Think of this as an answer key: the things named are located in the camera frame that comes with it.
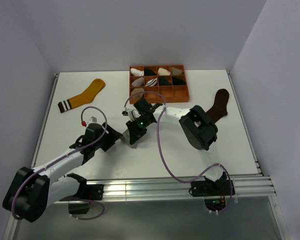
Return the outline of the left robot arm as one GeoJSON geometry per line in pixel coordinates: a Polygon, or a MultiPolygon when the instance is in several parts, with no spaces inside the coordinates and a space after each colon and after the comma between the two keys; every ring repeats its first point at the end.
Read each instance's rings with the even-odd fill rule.
{"type": "Polygon", "coordinates": [[[87,179],[71,170],[87,163],[99,149],[106,152],[123,135],[106,123],[90,123],[85,133],[59,157],[45,165],[20,168],[2,201],[2,207],[19,220],[36,221],[55,202],[75,198],[82,201],[102,199],[93,192],[87,179]]]}

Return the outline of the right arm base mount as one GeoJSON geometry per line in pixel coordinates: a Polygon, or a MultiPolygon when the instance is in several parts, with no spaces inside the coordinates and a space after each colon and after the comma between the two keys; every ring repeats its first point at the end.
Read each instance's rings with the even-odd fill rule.
{"type": "Polygon", "coordinates": [[[233,181],[223,172],[216,181],[212,181],[207,177],[204,180],[193,181],[190,184],[188,193],[192,197],[203,197],[208,211],[218,214],[227,207],[229,200],[236,192],[233,181]]]}

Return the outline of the grey sock black stripes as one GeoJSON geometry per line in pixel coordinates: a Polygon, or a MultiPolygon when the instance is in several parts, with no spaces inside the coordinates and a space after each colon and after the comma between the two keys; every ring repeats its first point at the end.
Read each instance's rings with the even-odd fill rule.
{"type": "Polygon", "coordinates": [[[122,133],[121,141],[128,145],[130,148],[135,149],[137,147],[137,137],[134,133],[130,133],[129,129],[126,129],[122,133]]]}

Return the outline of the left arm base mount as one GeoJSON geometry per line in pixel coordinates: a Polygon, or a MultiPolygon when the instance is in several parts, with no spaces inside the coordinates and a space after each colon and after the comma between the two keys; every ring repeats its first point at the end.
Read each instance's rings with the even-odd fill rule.
{"type": "Polygon", "coordinates": [[[103,184],[88,184],[83,193],[68,196],[65,201],[82,201],[83,203],[69,203],[68,212],[72,216],[85,215],[91,208],[92,203],[97,203],[103,199],[103,184]]]}

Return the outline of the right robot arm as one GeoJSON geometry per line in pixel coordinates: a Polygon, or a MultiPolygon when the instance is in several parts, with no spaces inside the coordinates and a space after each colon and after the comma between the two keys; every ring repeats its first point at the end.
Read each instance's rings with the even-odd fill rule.
{"type": "Polygon", "coordinates": [[[139,99],[133,106],[133,109],[124,107],[122,110],[122,115],[129,117],[123,138],[130,147],[137,146],[137,141],[147,133],[147,127],[151,124],[162,122],[180,126],[187,141],[198,150],[201,159],[207,164],[203,173],[189,182],[194,182],[203,176],[206,189],[210,194],[217,195],[223,190],[227,174],[217,163],[219,160],[216,145],[218,128],[202,107],[198,105],[192,108],[169,107],[163,103],[150,104],[145,98],[139,99]]]}

